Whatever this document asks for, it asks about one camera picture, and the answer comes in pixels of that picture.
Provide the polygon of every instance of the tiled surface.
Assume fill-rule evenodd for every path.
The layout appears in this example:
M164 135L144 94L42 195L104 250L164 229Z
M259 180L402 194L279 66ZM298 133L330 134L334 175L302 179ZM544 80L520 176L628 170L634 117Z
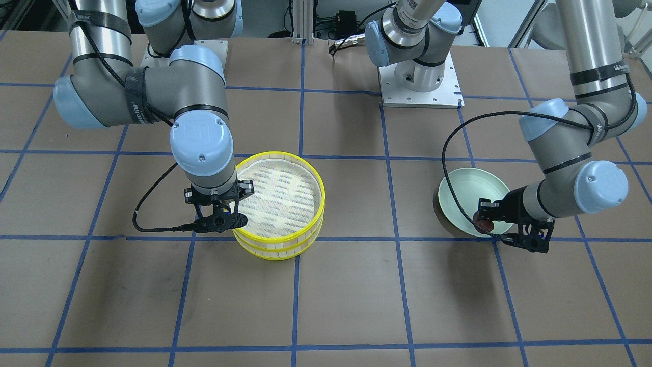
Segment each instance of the tiled surface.
M135 37L135 60L146 44ZM563 53L455 47L465 108L421 110L379 105L363 48L325 48L230 40L237 159L298 153L327 189L319 240L273 263L230 233L135 231L136 203L173 163L166 126L68 129L48 102L74 73L67 35L4 33L0 365L651 365L649 117L593 150L626 172L627 201L557 221L550 253L530 254L445 219L441 148L464 119L572 97ZM44 52L47 63L25 62ZM470 125L449 146L449 170L483 168L510 188L540 180L517 121ZM141 226L192 221L186 187L172 172Z

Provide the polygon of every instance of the yellow basket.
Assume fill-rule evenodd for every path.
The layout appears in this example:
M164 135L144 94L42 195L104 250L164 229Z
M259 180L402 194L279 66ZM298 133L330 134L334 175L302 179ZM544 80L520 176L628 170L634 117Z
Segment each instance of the yellow basket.
M315 170L315 168L310 165L310 163L306 162L300 157L297 157L296 155L284 152L265 152L253 155L252 157L245 159L239 165L237 165L238 179L254 181L254 190L256 193L240 203L240 212L246 214L248 217L250 216L248 215L246 209L247 201L252 200L252 198L256 197L256 195L266 195L267 193L258 191L256 187L257 178L253 176L247 176L247 169L256 164L271 161L286 161L293 163L294 165L302 168L305 172L307 172L319 186L319 197L316 198L316 200L313 202L313 204L316 204L317 201L319 202L318 209L316 210L316 213L310 222L303 226L301 229L287 235L275 237L261 236L251 233L250 231L252 231L251 227L254 226L253 224L251 226L248 224L243 228L233 230L235 239L240 243L240 245L244 247L245 250L261 259L278 261L290 259L299 255L300 253L306 251L308 247L310 247L310 245L315 241L323 224L326 190L324 188L321 177L319 177L319 174L317 173L317 170Z

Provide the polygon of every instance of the white mounting plate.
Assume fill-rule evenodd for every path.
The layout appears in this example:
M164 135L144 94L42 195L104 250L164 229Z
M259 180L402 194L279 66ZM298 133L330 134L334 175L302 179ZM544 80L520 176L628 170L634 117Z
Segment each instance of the white mounting plate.
M461 108L464 106L462 90L457 80L455 66L452 64L449 52L445 61L445 74L439 88L431 92L417 92L402 86L394 75L397 64L379 68L380 91L383 95L383 106L389 107L428 107L428 108Z
M199 44L200 46L204 46L211 51L213 51L217 57L220 58L220 61L222 62L222 67L226 66L226 54L229 50L229 41L227 40L196 40L195 44ZM142 67L161 67L161 66L168 66L168 60L170 60L167 57L151 57L148 53L147 50L145 50L145 54L143 55L143 59L140 63L140 66Z

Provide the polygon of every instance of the round basket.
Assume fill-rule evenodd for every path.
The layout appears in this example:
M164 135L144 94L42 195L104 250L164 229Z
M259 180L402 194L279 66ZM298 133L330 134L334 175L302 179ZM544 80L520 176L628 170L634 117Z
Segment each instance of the round basket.
M284 152L253 155L237 165L239 180L253 180L255 193L239 203L247 225L233 230L251 254L286 260L306 251L321 230L325 188L304 159Z

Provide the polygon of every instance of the light blue joint cap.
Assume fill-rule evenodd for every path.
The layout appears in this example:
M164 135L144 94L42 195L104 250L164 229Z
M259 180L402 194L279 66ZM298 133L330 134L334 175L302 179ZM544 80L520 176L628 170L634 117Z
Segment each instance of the light blue joint cap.
M437 28L451 34L458 34L462 29L462 13L451 3L444 3L430 20Z
M136 0L138 23L143 27L153 27L177 10L180 0Z
M191 110L181 114L170 129L170 148L184 171L210 177L222 172L233 158L233 137L216 114Z
M243 34L243 6L241 0L236 0L235 2L235 16L235 27L233 28L231 37L238 37Z
M561 99L555 98L543 102L534 108L530 108L530 111L528 112L562 118L569 112L569 107ZM521 125L523 137L528 142L531 142L545 134L546 131L550 130L557 124L556 121L546 118L536 118L533 116L521 116L521 118L518 119L518 123Z
M588 162L575 179L575 202L585 213L620 205L629 185L625 173L609 161Z
M636 115L634 123L629 127L629 129L627 129L627 131L631 131L632 129L642 124L643 121L645 121L645 117L647 116L647 102L638 93L636 94L636 103L638 104L638 114Z
M197 44L187 44L185 46L181 46L172 52L168 65L172 65L172 63L177 60L188 60L201 64L216 72L217 75L219 75L220 78L222 78L222 81L224 81L226 84L226 79L224 79L224 70L222 68L222 62L220 61L220 58L217 57L213 51L204 46L199 46Z
M59 78L54 83L54 105L59 115L75 129L108 129L100 123L77 94L69 76Z
M389 66L389 54L378 22L367 23L364 29L364 42L371 62L377 67Z

